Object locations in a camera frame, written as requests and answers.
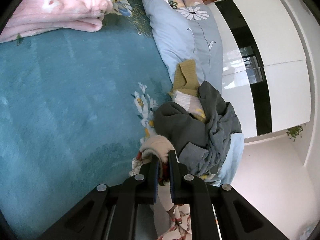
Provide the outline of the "cream car-print pajama garment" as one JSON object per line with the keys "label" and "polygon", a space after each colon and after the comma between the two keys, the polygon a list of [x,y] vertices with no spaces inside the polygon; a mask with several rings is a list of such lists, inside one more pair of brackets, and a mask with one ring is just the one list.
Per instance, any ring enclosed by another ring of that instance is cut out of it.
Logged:
{"label": "cream car-print pajama garment", "polygon": [[129,176],[140,173],[141,166],[159,159],[158,190],[155,204],[150,206],[158,239],[192,239],[190,206],[176,205],[171,200],[168,157],[174,151],[171,142],[161,135],[145,139],[139,152],[132,159],[132,170]]}

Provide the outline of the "dark grey garment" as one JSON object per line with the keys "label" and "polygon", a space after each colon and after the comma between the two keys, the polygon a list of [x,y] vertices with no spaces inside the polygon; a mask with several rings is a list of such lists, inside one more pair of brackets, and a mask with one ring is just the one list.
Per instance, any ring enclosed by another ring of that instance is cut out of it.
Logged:
{"label": "dark grey garment", "polygon": [[179,162],[191,174],[216,174],[227,158],[231,135],[242,132],[241,124],[232,104],[225,102],[210,83],[204,81],[197,91],[206,122],[171,101],[155,111],[154,127],[172,143]]}

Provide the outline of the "teal floral bed blanket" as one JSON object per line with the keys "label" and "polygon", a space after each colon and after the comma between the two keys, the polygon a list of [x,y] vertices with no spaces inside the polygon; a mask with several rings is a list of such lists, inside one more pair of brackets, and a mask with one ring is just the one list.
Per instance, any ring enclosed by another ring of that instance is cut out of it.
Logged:
{"label": "teal floral bed blanket", "polygon": [[1,212],[36,239],[98,184],[129,175],[168,100],[168,70],[142,0],[95,33],[59,29],[1,44]]}

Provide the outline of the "mustard yellow garment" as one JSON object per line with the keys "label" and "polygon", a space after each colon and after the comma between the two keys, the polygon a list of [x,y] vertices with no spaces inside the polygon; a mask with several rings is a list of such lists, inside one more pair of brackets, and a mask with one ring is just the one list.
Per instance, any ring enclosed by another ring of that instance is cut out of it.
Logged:
{"label": "mustard yellow garment", "polygon": [[170,97],[173,98],[175,91],[198,97],[199,87],[195,61],[186,60],[179,63],[176,67],[172,90],[169,92]]}

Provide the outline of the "green potted plant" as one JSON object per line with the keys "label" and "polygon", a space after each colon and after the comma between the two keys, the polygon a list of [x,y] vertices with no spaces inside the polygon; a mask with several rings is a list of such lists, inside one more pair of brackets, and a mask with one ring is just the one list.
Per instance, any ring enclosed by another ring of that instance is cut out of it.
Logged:
{"label": "green potted plant", "polygon": [[301,138],[303,133],[303,127],[301,125],[295,126],[288,128],[286,130],[287,136],[295,142],[297,138]]}

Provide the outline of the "white wardrobe with black stripe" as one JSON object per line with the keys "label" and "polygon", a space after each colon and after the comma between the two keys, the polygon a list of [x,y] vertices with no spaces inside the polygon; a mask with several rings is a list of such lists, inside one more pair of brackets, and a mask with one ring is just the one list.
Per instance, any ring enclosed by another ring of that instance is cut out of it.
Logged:
{"label": "white wardrobe with black stripe", "polygon": [[246,138],[304,124],[311,118],[305,51],[281,0],[210,4],[223,46],[222,95]]}

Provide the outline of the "light blue daisy quilt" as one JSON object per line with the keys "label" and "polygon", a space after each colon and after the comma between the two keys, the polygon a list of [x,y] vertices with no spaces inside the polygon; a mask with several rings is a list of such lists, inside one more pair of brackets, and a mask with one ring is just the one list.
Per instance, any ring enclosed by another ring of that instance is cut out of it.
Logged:
{"label": "light blue daisy quilt", "polygon": [[[168,0],[142,1],[172,86],[177,65],[186,60],[194,60],[199,84],[207,81],[221,94],[223,48],[211,10],[204,4],[173,9]],[[207,121],[199,94],[195,97],[175,91],[171,101],[178,103],[195,119]],[[216,174],[208,172],[198,177],[215,186],[231,183],[239,167],[243,150],[244,134],[232,134],[227,158],[219,171]]]}

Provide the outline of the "pink pillow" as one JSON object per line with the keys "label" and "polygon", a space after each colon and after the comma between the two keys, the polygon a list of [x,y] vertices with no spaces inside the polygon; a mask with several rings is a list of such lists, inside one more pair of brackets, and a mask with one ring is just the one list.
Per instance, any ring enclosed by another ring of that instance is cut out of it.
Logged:
{"label": "pink pillow", "polygon": [[173,9],[204,4],[203,0],[168,0],[168,3]]}

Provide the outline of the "pink folded blanket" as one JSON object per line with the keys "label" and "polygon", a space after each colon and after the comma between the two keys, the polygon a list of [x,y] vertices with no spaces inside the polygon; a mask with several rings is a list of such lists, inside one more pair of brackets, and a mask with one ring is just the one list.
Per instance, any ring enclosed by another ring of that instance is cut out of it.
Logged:
{"label": "pink folded blanket", "polygon": [[1,42],[60,28],[99,31],[111,0],[23,0],[1,33]]}

